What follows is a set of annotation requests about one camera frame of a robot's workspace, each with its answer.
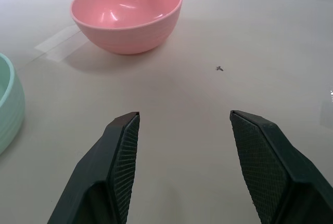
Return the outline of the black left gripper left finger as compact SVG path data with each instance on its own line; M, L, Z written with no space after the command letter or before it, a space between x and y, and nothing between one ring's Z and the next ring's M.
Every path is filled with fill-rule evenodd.
M139 112L115 118L77 163L48 223L126 223L136 170Z

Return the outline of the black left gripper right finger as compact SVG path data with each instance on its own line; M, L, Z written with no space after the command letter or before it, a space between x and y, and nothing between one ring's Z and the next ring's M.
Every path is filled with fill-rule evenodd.
M238 110L229 119L261 223L332 223L332 186L281 129Z

